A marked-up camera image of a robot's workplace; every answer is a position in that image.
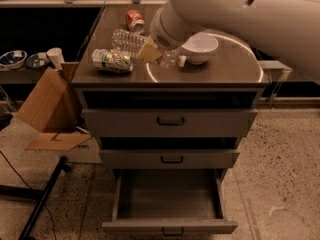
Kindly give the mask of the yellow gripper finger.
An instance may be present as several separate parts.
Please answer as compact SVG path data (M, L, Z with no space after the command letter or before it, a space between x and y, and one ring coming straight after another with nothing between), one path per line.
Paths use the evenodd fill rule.
M158 47L151 37L147 37L140 50L137 54L137 59L144 62L150 63L162 56L163 50Z

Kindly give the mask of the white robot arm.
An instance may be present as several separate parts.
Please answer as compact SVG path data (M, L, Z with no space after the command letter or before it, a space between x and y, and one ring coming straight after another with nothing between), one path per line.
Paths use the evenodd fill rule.
M153 16L150 35L173 50L205 29L230 33L320 80L320 0L167 0Z

